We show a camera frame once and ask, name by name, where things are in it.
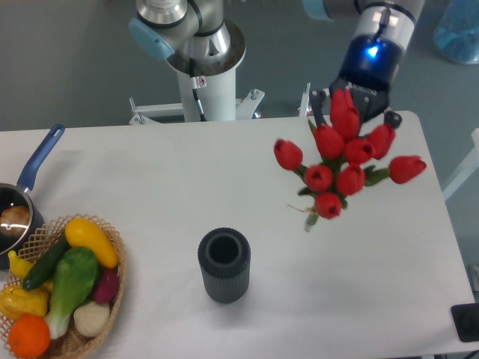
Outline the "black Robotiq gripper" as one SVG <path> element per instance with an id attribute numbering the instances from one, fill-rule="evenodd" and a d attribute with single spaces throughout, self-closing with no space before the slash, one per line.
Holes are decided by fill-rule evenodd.
<path id="1" fill-rule="evenodd" d="M 373 35 L 359 35 L 350 43 L 337 78 L 328 88 L 309 90 L 309 101 L 317 126 L 326 125 L 323 105 L 330 94 L 349 90 L 360 121 L 372 120 L 383 113 L 383 123 L 398 129 L 402 117 L 389 107 L 389 93 L 403 50 L 396 43 Z"/>

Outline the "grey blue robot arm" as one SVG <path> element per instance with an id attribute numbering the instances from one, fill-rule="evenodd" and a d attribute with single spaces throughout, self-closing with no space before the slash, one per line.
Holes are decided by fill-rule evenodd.
<path id="1" fill-rule="evenodd" d="M 422 1 L 305 1 L 312 19 L 358 15 L 359 22 L 336 79 L 326 88 L 307 88 L 299 113 L 322 123 L 323 105 L 337 90 L 350 90 L 361 122 L 382 115 L 393 127 L 400 116 L 389 92 L 406 53 Z M 245 56 L 240 29 L 224 17 L 221 1 L 137 1 L 129 22 L 134 41 L 176 72 L 183 116 L 188 122 L 229 121 L 254 116 L 262 92 L 236 98 L 236 70 Z"/>

